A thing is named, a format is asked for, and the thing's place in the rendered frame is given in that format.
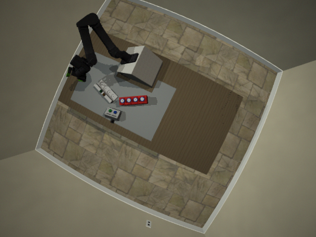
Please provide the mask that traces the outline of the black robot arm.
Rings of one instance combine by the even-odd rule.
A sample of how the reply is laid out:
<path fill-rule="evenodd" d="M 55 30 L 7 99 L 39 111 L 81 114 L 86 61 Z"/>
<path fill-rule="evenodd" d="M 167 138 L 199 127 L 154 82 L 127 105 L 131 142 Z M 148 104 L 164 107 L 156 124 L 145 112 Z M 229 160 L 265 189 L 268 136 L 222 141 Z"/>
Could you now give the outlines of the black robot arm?
<path fill-rule="evenodd" d="M 138 53 L 128 54 L 125 51 L 120 51 L 118 47 L 112 42 L 108 34 L 105 32 L 103 26 L 95 13 L 90 13 L 76 23 L 80 32 L 86 58 L 75 55 L 70 64 L 75 67 L 75 71 L 80 67 L 80 72 L 86 74 L 90 71 L 90 67 L 97 63 L 96 54 L 93 50 L 92 42 L 89 34 L 89 27 L 92 27 L 94 32 L 101 39 L 102 43 L 108 49 L 109 54 L 114 58 L 121 58 L 121 65 L 136 62 Z"/>

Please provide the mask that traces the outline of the red tube rack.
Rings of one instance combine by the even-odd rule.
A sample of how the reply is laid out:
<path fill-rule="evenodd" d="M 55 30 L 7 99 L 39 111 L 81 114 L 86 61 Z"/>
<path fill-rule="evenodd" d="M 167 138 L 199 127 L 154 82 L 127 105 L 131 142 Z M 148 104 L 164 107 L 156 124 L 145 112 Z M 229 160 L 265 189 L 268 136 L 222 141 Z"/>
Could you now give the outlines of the red tube rack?
<path fill-rule="evenodd" d="M 136 97 L 136 98 L 138 99 L 137 102 L 134 102 L 134 101 L 133 101 L 133 98 L 134 98 L 134 97 Z M 140 100 L 140 97 L 144 97 L 145 100 L 144 100 L 144 101 L 141 101 L 141 100 Z M 121 103 L 121 102 L 120 102 L 120 99 L 121 99 L 121 98 L 125 99 L 125 102 L 124 102 L 124 103 Z M 129 96 L 129 97 L 121 97 L 121 98 L 119 98 L 119 105 L 121 105 L 121 106 L 135 105 L 135 104 L 148 104 L 148 97 L 147 97 L 146 95 L 142 95 L 142 96 Z M 131 98 L 131 102 L 130 102 L 130 103 L 127 102 L 127 98 Z"/>

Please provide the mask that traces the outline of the grey flat mat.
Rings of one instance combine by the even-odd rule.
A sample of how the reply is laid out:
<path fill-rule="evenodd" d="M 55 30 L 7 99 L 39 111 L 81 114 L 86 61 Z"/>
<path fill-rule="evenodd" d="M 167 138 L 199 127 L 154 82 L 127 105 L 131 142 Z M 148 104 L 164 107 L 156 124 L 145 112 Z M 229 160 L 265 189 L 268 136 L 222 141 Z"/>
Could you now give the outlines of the grey flat mat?
<path fill-rule="evenodd" d="M 104 118 L 108 107 L 122 111 L 120 120 L 114 123 L 151 141 L 176 88 L 158 80 L 151 93 L 117 77 L 120 62 L 97 52 L 95 54 L 98 60 L 96 65 L 90 67 L 91 70 L 86 73 L 86 82 L 77 83 L 71 100 Z M 109 103 L 94 86 L 101 80 L 118 96 L 114 102 Z M 148 97 L 148 104 L 119 105 L 119 97 L 141 95 Z"/>

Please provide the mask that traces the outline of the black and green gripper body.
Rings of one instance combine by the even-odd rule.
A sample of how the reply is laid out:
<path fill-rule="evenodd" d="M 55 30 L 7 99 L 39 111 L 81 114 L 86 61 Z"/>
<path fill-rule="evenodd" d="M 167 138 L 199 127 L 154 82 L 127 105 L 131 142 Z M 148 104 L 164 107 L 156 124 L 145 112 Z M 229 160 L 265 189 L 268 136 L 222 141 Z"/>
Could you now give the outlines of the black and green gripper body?
<path fill-rule="evenodd" d="M 71 73 L 72 71 L 72 73 Z M 75 71 L 75 67 L 69 67 L 68 68 L 68 73 L 71 73 L 71 75 L 75 76 L 77 79 L 81 80 L 81 81 L 86 81 L 86 74 L 82 74 L 80 72 L 80 68 Z"/>

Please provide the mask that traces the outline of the grey control panel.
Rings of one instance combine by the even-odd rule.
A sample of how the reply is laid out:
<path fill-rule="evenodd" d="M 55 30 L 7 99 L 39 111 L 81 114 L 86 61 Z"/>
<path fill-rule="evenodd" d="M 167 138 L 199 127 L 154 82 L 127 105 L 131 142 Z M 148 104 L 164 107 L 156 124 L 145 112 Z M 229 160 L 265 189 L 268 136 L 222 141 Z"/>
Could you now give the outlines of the grey control panel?
<path fill-rule="evenodd" d="M 121 113 L 122 113 L 122 111 L 120 111 L 120 110 L 116 110 L 116 109 L 113 109 L 111 107 L 110 108 L 108 107 L 104 115 L 106 118 L 111 119 L 111 123 L 114 123 L 114 121 L 120 120 Z"/>

